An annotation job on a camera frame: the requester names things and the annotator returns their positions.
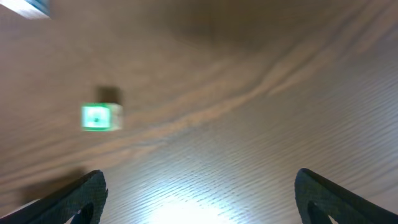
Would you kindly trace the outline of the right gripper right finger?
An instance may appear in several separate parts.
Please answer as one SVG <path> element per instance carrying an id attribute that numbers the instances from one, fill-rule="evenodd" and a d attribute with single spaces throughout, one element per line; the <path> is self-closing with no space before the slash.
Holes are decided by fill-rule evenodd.
<path id="1" fill-rule="evenodd" d="M 295 201 L 303 224 L 395 224 L 397 215 L 356 195 L 310 169 L 300 169 L 295 182 Z"/>

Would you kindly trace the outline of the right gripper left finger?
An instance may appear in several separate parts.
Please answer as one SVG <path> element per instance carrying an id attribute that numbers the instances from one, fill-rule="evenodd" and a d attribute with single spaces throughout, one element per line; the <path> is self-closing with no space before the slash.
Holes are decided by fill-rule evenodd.
<path id="1" fill-rule="evenodd" d="M 104 174 L 93 170 L 52 194 L 1 218 L 2 224 L 98 224 L 108 197 Z"/>

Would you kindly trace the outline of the blue number 2 block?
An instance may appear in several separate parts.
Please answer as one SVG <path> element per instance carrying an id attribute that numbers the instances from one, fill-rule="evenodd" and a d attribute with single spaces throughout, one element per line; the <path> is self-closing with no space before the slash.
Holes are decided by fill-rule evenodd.
<path id="1" fill-rule="evenodd" d="M 1 5 L 26 19 L 50 18 L 49 0 L 1 0 Z"/>

